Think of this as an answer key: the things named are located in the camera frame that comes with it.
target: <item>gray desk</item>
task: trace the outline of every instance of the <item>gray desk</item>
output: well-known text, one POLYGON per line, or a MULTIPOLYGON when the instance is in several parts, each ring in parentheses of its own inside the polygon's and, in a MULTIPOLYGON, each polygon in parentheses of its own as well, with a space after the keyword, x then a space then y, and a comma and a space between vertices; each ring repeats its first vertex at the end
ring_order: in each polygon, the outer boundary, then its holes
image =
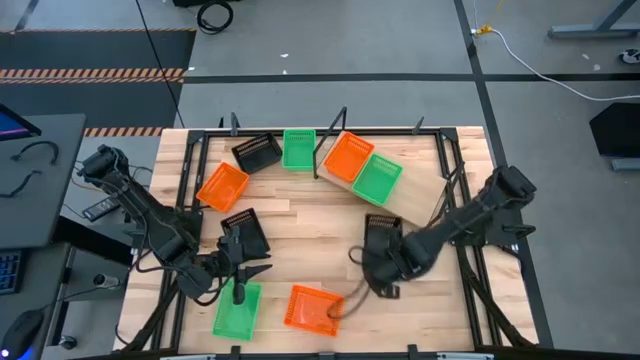
MULTIPOLYGON (((0 191, 12 191, 33 169, 42 171, 16 197, 0 199, 0 250, 28 248, 20 292, 0 296, 0 339, 22 312, 70 295, 66 293, 66 270, 71 265, 73 247, 126 266, 131 264, 130 247, 59 215, 82 141, 85 116, 26 118, 42 130, 42 136, 0 143, 0 191), (49 164, 53 152, 46 145, 29 149, 18 162, 9 159, 25 145, 40 140, 59 146, 55 165, 49 164)), ((33 344, 33 358, 39 359, 45 346, 57 344, 65 304, 46 309, 44 324, 33 344)))

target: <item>orange basket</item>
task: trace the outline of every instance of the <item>orange basket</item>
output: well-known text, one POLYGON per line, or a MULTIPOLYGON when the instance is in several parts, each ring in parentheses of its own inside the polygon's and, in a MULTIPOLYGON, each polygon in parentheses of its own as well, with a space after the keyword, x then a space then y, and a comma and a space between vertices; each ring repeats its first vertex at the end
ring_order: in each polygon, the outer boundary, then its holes
POLYGON ((212 208, 227 212, 249 184, 249 175, 223 162, 196 197, 212 208))
POLYGON ((345 131, 324 166, 342 180, 353 182, 372 152, 372 143, 345 131))
POLYGON ((284 324, 311 331, 319 335, 336 336, 340 320, 329 318, 327 312, 336 302, 336 316, 342 314, 344 297, 306 286, 294 285, 289 298, 289 307, 284 324))

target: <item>white cable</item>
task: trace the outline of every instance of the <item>white cable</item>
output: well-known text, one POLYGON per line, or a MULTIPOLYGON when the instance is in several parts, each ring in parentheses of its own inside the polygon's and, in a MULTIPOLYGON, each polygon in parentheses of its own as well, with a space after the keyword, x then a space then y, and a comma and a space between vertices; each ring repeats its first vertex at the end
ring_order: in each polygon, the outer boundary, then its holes
POLYGON ((511 48, 509 48, 509 45, 507 44, 507 40, 504 38, 504 35, 502 35, 502 33, 500 31, 498 31, 496 29, 492 29, 491 32, 497 34, 498 36, 500 36, 500 38, 502 39, 502 43, 504 44, 504 47, 507 49, 507 52, 509 52, 509 55, 511 55, 514 59, 518 60, 518 62, 520 64, 522 64, 524 67, 526 67, 527 69, 529 69, 529 71, 531 71, 532 73, 536 74, 541 79, 549 81, 549 82, 552 82, 552 83, 554 83, 556 85, 560 85, 563 88, 571 91, 572 93, 574 93, 574 94, 576 94, 576 95, 578 95, 578 96, 580 96, 580 97, 582 97, 584 99, 591 100, 591 101, 618 101, 618 100, 640 99, 640 95, 617 96, 617 97, 612 97, 612 98, 594 98, 594 97, 585 95, 585 94, 579 92, 578 90, 570 87, 569 85, 566 85, 566 84, 561 83, 560 81, 548 78, 548 77, 540 74, 539 72, 535 71, 531 66, 529 66, 526 62, 524 62, 516 54, 514 54, 513 51, 511 51, 511 48))
POLYGON ((476 23, 476 31, 477 31, 478 29, 480 29, 480 26, 478 26, 478 8, 476 7, 476 0, 473 0, 473 20, 476 23))

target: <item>plastic basket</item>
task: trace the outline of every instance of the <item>plastic basket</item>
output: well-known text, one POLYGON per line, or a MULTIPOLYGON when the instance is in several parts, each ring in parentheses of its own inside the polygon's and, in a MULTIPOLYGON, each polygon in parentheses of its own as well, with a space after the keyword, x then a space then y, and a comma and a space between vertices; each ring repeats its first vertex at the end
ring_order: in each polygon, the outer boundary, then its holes
POLYGON ((233 280, 222 288, 212 333, 215 336, 251 341, 258 318, 262 286, 247 283, 241 305, 233 303, 233 280))
POLYGON ((364 245, 369 242, 383 245, 382 258, 388 248, 389 238, 402 237, 402 218, 387 215, 367 214, 364 218, 364 245))
POLYGON ((223 162, 196 197, 212 208, 227 212, 249 184, 249 175, 223 162))
POLYGON ((389 199, 401 174, 402 166, 380 155, 372 154, 353 183, 353 192, 375 205, 382 206, 389 199))
POLYGON ((282 167, 289 171, 313 170, 316 131, 287 129, 284 131, 283 138, 282 167))
POLYGON ((266 133, 231 149, 238 166, 247 174, 253 174, 280 161, 282 149, 273 137, 266 133))
POLYGON ((329 308, 336 302, 340 302, 340 305, 335 307, 336 315, 340 316, 344 297, 306 286, 294 285, 284 324, 319 335, 336 336, 340 320, 331 319, 327 315, 329 308))
POLYGON ((330 173, 347 182, 353 182, 373 152, 373 144, 361 137, 345 132, 324 162, 330 173))
POLYGON ((225 234, 229 234, 231 228, 234 226, 240 228, 242 256, 245 260, 266 259, 269 257, 267 251, 271 250, 271 248, 267 242, 267 237, 264 236, 262 226, 260 226, 258 216, 253 208, 222 220, 220 225, 222 225, 222 230, 225 234))

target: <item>keyboard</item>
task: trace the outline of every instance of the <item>keyboard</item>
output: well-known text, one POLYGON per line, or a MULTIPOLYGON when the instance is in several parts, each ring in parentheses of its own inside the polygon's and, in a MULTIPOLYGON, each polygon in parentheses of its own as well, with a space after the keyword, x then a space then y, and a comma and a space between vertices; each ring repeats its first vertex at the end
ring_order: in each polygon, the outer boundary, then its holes
POLYGON ((21 272, 25 260, 22 250, 0 250, 0 295, 20 291, 21 272))

